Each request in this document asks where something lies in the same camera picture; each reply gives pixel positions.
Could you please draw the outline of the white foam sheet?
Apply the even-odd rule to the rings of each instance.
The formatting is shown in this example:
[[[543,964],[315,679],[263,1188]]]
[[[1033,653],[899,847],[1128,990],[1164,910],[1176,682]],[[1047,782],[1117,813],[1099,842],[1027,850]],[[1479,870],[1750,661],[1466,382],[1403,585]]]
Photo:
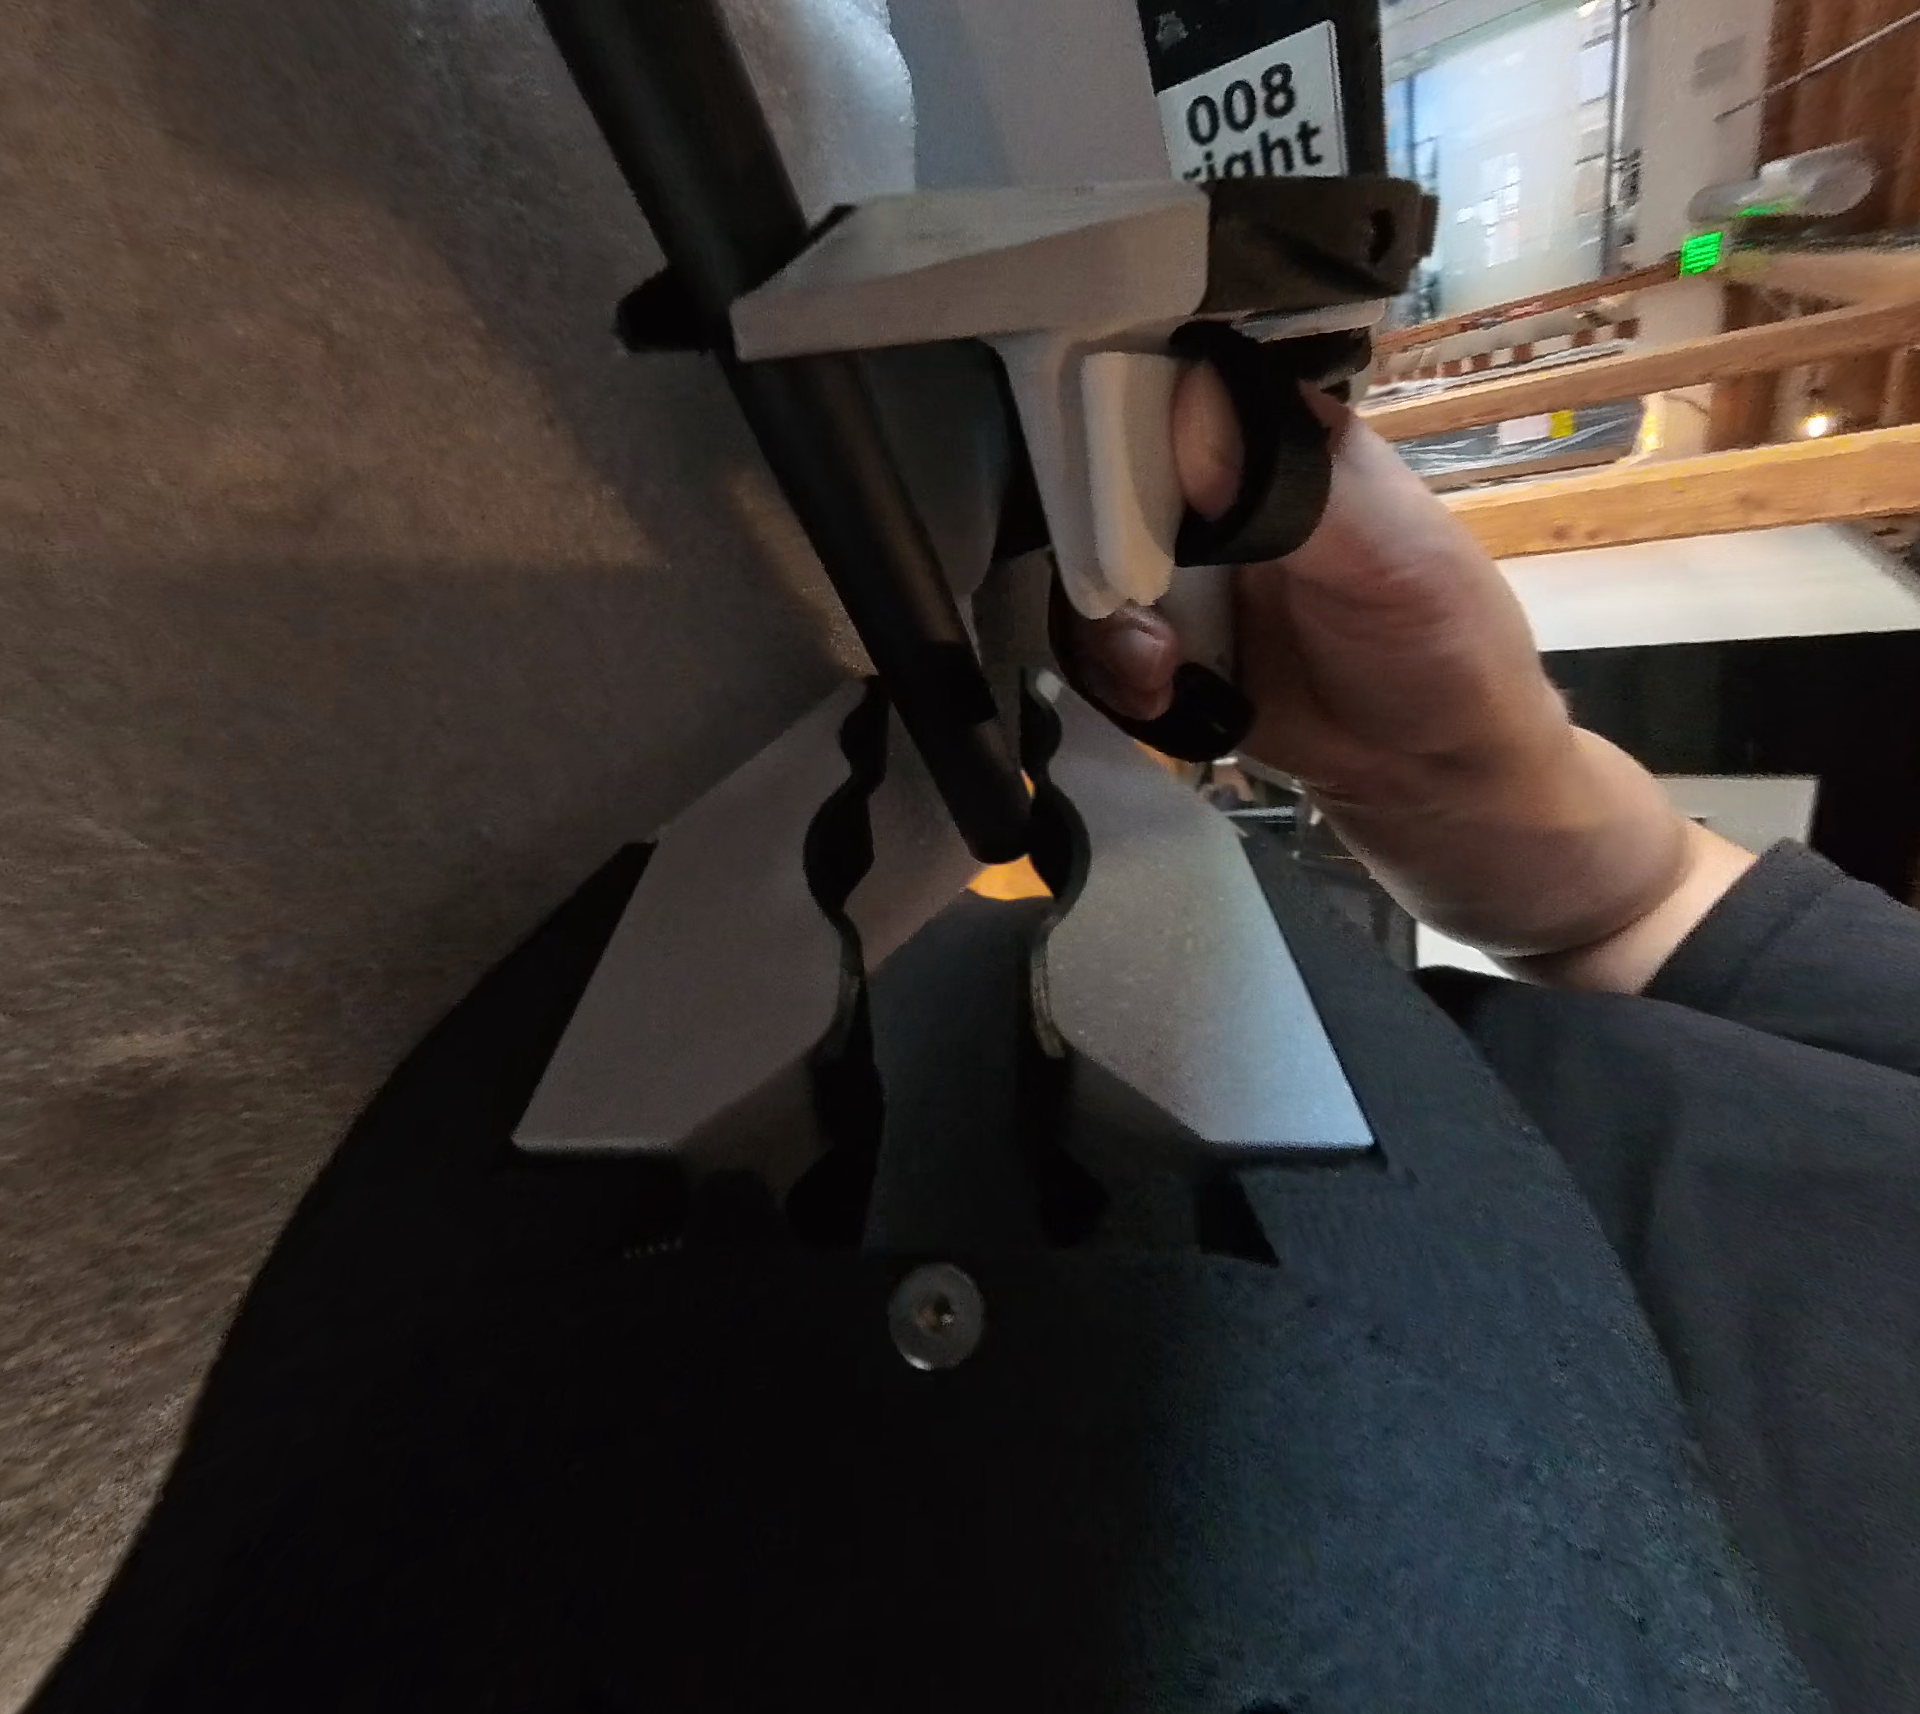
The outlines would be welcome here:
[[[531,0],[6,0],[6,1710],[402,1055],[853,650]]]

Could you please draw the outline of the person's right hand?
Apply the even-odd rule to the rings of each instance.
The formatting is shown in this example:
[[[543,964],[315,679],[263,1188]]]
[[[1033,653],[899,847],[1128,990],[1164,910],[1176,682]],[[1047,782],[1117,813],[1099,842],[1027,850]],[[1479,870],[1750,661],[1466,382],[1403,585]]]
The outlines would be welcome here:
[[[1476,539],[1349,406],[1302,394],[1333,490],[1303,549],[1231,574],[1246,749],[1429,929],[1523,982],[1646,990],[1757,855],[1573,723]]]

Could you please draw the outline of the black pen-shaped screwdriver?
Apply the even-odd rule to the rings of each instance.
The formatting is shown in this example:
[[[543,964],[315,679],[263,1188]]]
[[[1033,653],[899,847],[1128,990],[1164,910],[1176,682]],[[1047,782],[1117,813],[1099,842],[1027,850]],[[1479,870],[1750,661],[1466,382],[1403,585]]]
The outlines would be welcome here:
[[[1014,861],[1030,797],[862,357],[744,357],[732,304],[809,238],[722,0],[534,0],[755,445],[974,861]]]

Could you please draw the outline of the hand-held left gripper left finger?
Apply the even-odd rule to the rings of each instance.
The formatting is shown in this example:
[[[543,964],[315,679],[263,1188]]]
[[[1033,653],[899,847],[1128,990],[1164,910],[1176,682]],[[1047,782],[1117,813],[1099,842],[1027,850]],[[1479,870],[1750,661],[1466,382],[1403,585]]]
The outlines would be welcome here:
[[[866,966],[890,703],[851,682],[657,837],[518,1128],[527,1156],[641,1156],[789,1189],[831,1144],[822,1083]]]

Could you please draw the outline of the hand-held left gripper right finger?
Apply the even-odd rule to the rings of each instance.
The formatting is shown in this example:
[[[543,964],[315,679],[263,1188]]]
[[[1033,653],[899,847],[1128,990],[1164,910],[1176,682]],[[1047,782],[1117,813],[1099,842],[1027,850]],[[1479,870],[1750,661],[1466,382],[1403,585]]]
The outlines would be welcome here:
[[[1372,1156],[1235,825],[1050,671],[1022,748],[1055,896],[1030,1002],[1078,1107],[1198,1157]]]

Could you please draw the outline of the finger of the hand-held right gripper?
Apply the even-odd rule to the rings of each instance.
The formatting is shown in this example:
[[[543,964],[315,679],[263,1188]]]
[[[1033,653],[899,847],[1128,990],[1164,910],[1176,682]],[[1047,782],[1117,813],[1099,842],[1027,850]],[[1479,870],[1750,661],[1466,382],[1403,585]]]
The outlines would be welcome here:
[[[1169,328],[1207,288],[1200,188],[920,192],[830,214],[773,278],[700,316],[663,270],[622,296],[625,351],[747,364],[1022,335],[1099,343]]]
[[[961,609],[1042,612],[1047,553],[1001,535],[1030,512],[1030,468],[1008,372],[989,345],[899,353],[899,464]]]

